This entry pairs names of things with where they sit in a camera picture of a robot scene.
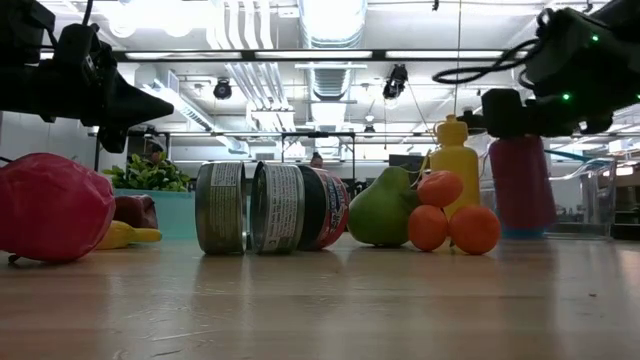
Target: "tin can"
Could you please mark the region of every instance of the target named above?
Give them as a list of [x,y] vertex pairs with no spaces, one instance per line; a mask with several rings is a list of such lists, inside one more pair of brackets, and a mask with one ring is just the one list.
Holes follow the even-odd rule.
[[349,193],[329,171],[300,166],[305,185],[305,217],[299,250],[322,250],[335,243],[349,218]]
[[196,231],[210,255],[243,254],[246,244],[245,171],[241,162],[207,163],[196,182]]
[[251,242],[257,254],[290,254],[304,222],[304,182],[295,165],[258,163],[251,186]]

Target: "red cylinder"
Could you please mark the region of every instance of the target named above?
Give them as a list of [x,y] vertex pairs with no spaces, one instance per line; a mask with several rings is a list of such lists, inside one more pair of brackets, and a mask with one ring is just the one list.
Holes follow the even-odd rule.
[[489,147],[503,228],[543,231],[556,221],[544,145],[537,136],[500,139]]

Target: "spotlight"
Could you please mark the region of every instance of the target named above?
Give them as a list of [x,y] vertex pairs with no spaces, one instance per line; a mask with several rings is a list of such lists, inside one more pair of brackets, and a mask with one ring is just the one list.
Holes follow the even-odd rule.
[[218,85],[213,89],[213,96],[218,100],[227,100],[231,97],[231,85],[229,85],[229,79],[218,79]]
[[389,79],[387,80],[387,85],[385,85],[384,90],[382,90],[382,96],[387,100],[396,99],[404,91],[404,83],[408,80],[409,75],[407,74],[407,69],[404,67],[404,64],[394,65],[391,75],[389,75]]

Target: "yellow squeeze bottle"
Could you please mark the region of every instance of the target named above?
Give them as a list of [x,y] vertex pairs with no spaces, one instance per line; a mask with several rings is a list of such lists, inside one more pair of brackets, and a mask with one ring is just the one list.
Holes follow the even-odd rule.
[[464,184],[458,200],[444,209],[447,219],[462,206],[480,204],[478,154],[464,146],[467,134],[467,124],[456,120],[455,115],[447,115],[447,121],[436,129],[436,138],[441,148],[431,154],[431,170],[451,171],[460,176]]

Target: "teal planter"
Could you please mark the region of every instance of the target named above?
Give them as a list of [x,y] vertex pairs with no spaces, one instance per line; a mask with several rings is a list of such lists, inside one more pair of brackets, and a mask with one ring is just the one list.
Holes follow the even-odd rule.
[[158,216],[163,240],[195,240],[195,193],[116,189],[116,196],[149,195]]

